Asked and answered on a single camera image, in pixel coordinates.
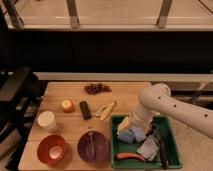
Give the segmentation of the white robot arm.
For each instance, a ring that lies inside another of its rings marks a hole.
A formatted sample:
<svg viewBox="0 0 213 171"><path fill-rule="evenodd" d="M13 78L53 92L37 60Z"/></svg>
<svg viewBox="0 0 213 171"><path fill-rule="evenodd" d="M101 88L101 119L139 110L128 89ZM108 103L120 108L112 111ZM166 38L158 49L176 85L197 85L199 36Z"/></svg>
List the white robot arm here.
<svg viewBox="0 0 213 171"><path fill-rule="evenodd" d="M167 114L213 139L213 110L172 98L171 89L164 83L140 91L138 104L129 115L130 125L142 127L150 124L154 111Z"/></svg>

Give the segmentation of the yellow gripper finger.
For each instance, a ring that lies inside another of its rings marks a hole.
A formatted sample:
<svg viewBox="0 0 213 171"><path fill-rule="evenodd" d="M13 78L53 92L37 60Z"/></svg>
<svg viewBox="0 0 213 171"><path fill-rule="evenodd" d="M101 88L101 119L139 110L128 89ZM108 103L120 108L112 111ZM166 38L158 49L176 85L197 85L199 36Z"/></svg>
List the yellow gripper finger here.
<svg viewBox="0 0 213 171"><path fill-rule="evenodd" d="M145 125L143 129L144 129L145 134L147 134L148 132L151 131L152 124Z"/></svg>
<svg viewBox="0 0 213 171"><path fill-rule="evenodd" d="M117 131L121 132L122 130L127 129L130 126L130 119L128 116L126 116L122 122L118 125Z"/></svg>

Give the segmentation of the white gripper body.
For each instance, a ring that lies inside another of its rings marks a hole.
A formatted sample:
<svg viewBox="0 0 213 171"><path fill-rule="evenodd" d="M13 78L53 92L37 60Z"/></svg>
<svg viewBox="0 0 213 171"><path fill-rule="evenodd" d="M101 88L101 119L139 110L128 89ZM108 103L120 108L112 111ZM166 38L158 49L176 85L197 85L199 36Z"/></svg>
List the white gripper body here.
<svg viewBox="0 0 213 171"><path fill-rule="evenodd" d="M142 104L137 104L130 113L130 123L137 127L144 128L145 125L151 124L152 120L153 113Z"/></svg>

